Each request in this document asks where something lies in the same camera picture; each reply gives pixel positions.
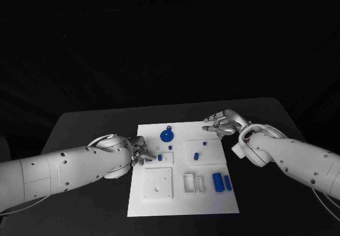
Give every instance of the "dark table surface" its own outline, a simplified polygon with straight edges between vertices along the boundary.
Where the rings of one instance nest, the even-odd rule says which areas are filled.
[[[86,146],[109,133],[137,135],[138,124],[201,121],[232,109],[253,123],[269,124],[304,141],[275,98],[191,103],[65,113],[42,153]],[[118,179],[54,194],[10,215],[3,235],[334,235],[340,223],[321,207],[311,189],[281,173],[275,163],[259,168],[230,148],[237,135],[222,140],[239,214],[127,217],[131,171]]]

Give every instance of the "white platform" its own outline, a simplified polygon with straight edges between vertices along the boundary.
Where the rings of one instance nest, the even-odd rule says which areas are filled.
[[[197,121],[138,126],[137,135],[144,136],[150,153],[171,152],[173,165],[134,166],[127,211],[128,217],[239,213],[233,188],[232,191],[224,190],[217,193],[213,186],[212,174],[220,173],[222,176],[229,175],[226,163],[217,165],[209,163],[209,165],[188,166],[187,141],[197,140],[200,143],[207,141],[207,146],[204,146],[206,151],[213,147],[209,147],[209,140],[216,140],[216,142],[220,143],[216,133],[201,130],[201,126],[212,124],[212,122],[203,123],[201,121]],[[171,127],[174,138],[168,143],[164,143],[160,139],[160,133],[167,129],[167,126]],[[223,153],[222,145],[219,146],[217,151],[222,151]],[[171,168],[171,199],[142,199],[144,171],[152,168]],[[184,174],[193,174],[194,194],[184,194]],[[200,194],[196,177],[201,177],[203,182],[204,192]]]

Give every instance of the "black backdrop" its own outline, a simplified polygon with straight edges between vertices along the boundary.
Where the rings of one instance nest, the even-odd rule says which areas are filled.
[[[0,9],[11,159],[40,153],[65,112],[256,97],[340,153],[338,4],[24,4]]]

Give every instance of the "blue round object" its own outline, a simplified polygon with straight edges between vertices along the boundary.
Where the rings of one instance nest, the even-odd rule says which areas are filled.
[[[171,132],[171,127],[167,127],[167,130],[161,132],[161,141],[163,142],[170,142],[173,140],[173,132]]]

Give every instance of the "blue tube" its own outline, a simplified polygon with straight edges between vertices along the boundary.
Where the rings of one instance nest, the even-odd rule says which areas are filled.
[[[212,179],[213,179],[214,191],[216,192],[223,192],[224,191],[224,185],[223,185],[223,180],[222,180],[220,173],[214,173],[212,175]]]
[[[229,181],[229,176],[224,176],[224,185],[226,185],[226,190],[230,191],[232,185],[230,185],[230,181]]]

